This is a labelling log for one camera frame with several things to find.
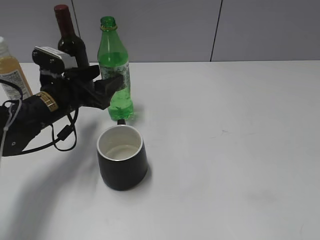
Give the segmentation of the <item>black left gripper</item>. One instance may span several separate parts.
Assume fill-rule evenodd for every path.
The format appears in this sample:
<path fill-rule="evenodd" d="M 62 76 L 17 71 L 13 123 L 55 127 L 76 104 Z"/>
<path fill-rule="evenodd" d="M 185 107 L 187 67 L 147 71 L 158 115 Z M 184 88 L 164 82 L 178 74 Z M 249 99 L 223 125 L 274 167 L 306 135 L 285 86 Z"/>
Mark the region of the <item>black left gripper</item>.
<path fill-rule="evenodd" d="M 80 107 L 108 108 L 113 95 L 124 88 L 124 77 L 94 80 L 99 75 L 98 65 L 74 67 L 62 74 L 41 69 L 39 116 L 62 118 Z"/>

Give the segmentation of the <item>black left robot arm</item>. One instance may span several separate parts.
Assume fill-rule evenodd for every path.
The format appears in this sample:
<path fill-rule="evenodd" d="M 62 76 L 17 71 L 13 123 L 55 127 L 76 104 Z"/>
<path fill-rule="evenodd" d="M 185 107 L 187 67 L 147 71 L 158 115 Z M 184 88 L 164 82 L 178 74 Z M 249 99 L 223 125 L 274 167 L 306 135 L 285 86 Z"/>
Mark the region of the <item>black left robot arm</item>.
<path fill-rule="evenodd" d="M 41 72 L 41 88 L 25 100 L 12 100 L 11 106 L 0 107 L 0 153 L 3 157 L 18 156 L 40 151 L 65 140 L 75 131 L 76 118 L 50 143 L 26 150 L 26 146 L 44 128 L 51 126 L 71 112 L 78 114 L 80 107 L 104 110 L 111 98 L 124 86 L 124 77 L 117 73 L 107 79 L 95 78 L 99 66 L 71 68 L 63 74 Z"/>

